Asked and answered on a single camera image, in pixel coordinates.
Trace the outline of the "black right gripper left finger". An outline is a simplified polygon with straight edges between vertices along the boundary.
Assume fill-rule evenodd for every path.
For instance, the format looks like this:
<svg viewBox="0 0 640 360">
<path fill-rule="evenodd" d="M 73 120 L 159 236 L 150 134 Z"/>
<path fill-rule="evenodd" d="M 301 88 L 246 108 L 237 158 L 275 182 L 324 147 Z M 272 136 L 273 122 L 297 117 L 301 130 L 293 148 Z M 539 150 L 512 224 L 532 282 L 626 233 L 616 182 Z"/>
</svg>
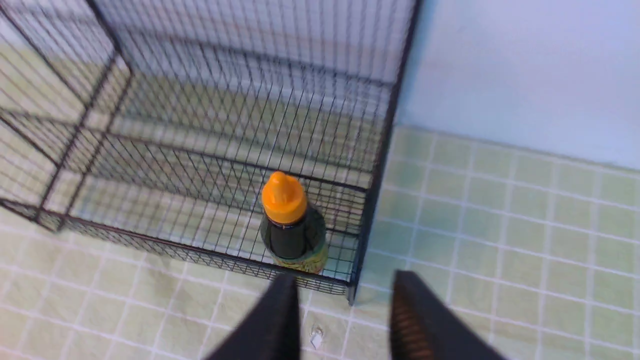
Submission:
<svg viewBox="0 0 640 360">
<path fill-rule="evenodd" d="M 301 317 L 295 276 L 278 275 L 206 360 L 299 360 Z"/>
</svg>

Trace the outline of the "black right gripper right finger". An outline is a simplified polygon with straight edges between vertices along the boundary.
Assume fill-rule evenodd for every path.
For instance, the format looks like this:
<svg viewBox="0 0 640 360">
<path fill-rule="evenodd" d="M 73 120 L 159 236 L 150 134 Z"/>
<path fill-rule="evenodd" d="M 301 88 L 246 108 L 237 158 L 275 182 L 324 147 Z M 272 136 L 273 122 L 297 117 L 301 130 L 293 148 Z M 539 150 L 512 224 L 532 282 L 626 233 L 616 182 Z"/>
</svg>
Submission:
<svg viewBox="0 0 640 360">
<path fill-rule="evenodd" d="M 395 272 L 390 301 L 392 360 L 503 360 L 416 272 Z"/>
</svg>

